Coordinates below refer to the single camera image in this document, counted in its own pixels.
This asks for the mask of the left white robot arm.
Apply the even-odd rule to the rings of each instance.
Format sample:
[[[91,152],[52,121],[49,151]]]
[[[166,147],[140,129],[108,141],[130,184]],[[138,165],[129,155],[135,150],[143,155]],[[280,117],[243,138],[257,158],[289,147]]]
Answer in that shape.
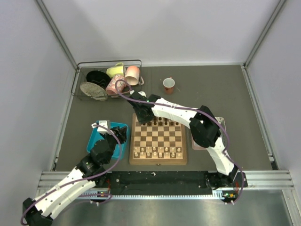
[[[23,202],[21,225],[49,226],[62,210],[85,191],[106,183],[106,174],[114,167],[105,169],[104,166],[110,163],[115,148],[122,148],[127,141],[127,126],[111,127],[109,121],[98,121],[91,126],[102,139],[59,183],[44,194]]]

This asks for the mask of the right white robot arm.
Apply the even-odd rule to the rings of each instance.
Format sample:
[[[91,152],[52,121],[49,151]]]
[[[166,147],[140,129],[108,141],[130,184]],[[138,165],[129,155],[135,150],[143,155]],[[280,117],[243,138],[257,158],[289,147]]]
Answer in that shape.
[[[194,142],[209,152],[220,182],[224,186],[231,186],[236,182],[240,170],[227,152],[229,135],[208,107],[184,107],[154,94],[146,97],[137,91],[130,91],[127,101],[141,124],[150,122],[154,117],[162,117],[189,128]]]

